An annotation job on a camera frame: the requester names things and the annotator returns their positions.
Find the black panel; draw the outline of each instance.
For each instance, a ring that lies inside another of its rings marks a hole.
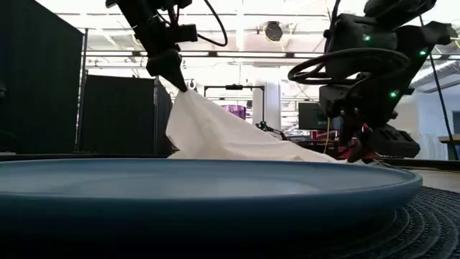
[[[20,153],[72,152],[83,35],[33,0],[1,1],[0,17],[0,131]]]
[[[154,89],[153,79],[88,76],[81,150],[154,154]]]
[[[299,103],[299,130],[327,130],[328,118],[317,103]],[[340,118],[331,120],[330,130],[340,129]]]
[[[453,112],[454,134],[460,134],[460,112]]]
[[[160,81],[155,87],[155,155],[169,156],[172,154],[172,145],[166,137],[167,121],[170,118],[173,103],[171,96]]]

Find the white wall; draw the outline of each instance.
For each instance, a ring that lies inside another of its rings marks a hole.
[[[419,97],[419,129],[420,133],[447,136],[441,101],[438,93],[421,94]],[[454,131],[452,112],[460,111],[460,94],[444,95],[447,117],[451,131]]]
[[[452,112],[460,111],[460,91],[444,92],[444,101],[451,130],[454,130]],[[447,159],[447,146],[438,139],[447,136],[447,129],[437,92],[404,96],[395,110],[399,115],[397,119],[390,120],[389,124],[399,130],[405,130],[418,142],[420,152],[416,158]]]
[[[388,124],[398,130],[406,131],[414,140],[417,140],[420,134],[418,129],[418,109],[417,96],[404,96],[395,108],[398,113],[397,118],[391,119]]]

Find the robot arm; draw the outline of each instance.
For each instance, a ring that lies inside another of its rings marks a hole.
[[[340,144],[347,146],[353,136],[358,139],[349,162],[369,152],[413,158],[419,145],[387,123],[396,118],[394,109],[428,54],[436,44],[449,44],[455,32],[450,24],[439,22],[400,27],[433,8],[435,0],[370,0],[365,17],[336,16],[339,2],[324,33],[325,55],[296,66],[288,78],[325,85],[320,87],[322,110],[328,117],[344,119]],[[313,71],[302,72],[313,65]]]
[[[192,0],[106,0],[109,8],[118,4],[121,12],[134,30],[136,38],[142,43],[147,56],[147,71],[151,76],[162,76],[171,82],[181,91],[187,91],[183,74],[180,71],[182,63],[179,55],[178,42],[195,42],[198,37],[218,44],[212,40],[200,36],[194,24],[179,25],[178,17],[174,12],[174,6],[184,9]],[[227,42],[224,26],[217,17],[212,6],[206,1],[224,33]],[[163,19],[157,12],[158,9],[167,10],[170,22]]]

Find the white napkin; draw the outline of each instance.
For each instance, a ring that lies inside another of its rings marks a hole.
[[[180,150],[170,156],[176,159],[337,162],[278,140],[194,91],[176,96],[166,135]]]

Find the desk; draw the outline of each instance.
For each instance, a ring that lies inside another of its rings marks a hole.
[[[457,149],[457,153],[460,154],[460,134],[454,134],[452,135],[452,137],[454,139],[454,146]],[[450,139],[448,136],[439,137],[439,141],[443,144],[448,144],[450,142]],[[447,150],[448,150],[448,159],[455,160],[454,151],[452,150],[450,145],[447,145]]]

